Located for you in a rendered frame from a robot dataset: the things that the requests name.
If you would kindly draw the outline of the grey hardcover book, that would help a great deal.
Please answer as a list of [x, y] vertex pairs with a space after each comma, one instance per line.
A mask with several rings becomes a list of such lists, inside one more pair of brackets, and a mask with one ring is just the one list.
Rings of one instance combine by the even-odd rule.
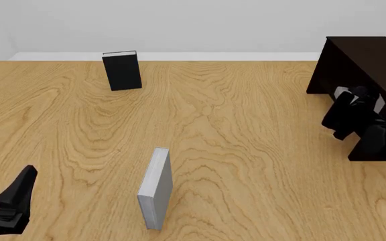
[[137, 192], [139, 207], [148, 229], [163, 228], [173, 188], [170, 150], [154, 149]]

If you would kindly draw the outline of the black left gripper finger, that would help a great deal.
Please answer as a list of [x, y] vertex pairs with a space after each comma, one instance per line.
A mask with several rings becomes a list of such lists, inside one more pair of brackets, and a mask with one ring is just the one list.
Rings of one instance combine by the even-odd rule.
[[13, 218], [16, 214], [30, 216], [31, 193], [38, 171], [27, 165], [15, 180], [0, 193], [0, 217]]

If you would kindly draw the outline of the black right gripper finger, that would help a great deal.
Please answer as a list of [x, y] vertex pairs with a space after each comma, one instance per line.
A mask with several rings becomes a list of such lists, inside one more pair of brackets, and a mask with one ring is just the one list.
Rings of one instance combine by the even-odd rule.
[[354, 94], [350, 92], [342, 92], [338, 98], [334, 100], [334, 103], [329, 108], [322, 120], [322, 126], [331, 130], [338, 130], [341, 126], [343, 112], [350, 106], [354, 99]]
[[333, 136], [338, 140], [344, 140], [357, 131], [358, 125], [359, 123], [356, 120], [340, 120], [334, 126]]

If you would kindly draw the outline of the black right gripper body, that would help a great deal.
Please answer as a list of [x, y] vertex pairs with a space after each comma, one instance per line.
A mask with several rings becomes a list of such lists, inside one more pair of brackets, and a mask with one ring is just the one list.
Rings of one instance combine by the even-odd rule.
[[364, 100], [377, 114], [379, 114], [385, 106], [385, 100], [381, 94], [372, 88], [367, 88], [366, 86], [355, 86], [350, 88], [346, 86], [338, 86], [334, 90], [334, 99], [337, 99], [343, 92], [354, 95], [353, 100], [350, 102], [351, 104], [354, 104], [359, 100]]

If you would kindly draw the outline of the dark wooden cabinet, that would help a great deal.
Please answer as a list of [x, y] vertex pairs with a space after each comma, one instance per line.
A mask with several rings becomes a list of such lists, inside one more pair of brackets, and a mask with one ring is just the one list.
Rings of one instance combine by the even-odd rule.
[[328, 94], [338, 86], [366, 86], [381, 94], [386, 120], [386, 37], [328, 37], [306, 92]]

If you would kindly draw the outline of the black hardcover book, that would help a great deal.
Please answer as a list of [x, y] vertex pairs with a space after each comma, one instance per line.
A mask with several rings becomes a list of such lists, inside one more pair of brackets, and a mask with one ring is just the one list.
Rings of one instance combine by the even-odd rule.
[[103, 53], [102, 60], [112, 91], [142, 88], [136, 51]]

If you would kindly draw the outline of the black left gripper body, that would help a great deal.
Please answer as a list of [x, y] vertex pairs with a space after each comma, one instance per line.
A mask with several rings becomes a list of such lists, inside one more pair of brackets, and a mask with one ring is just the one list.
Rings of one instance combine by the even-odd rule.
[[15, 214], [13, 217], [0, 216], [0, 235], [22, 234], [29, 222], [29, 216]]

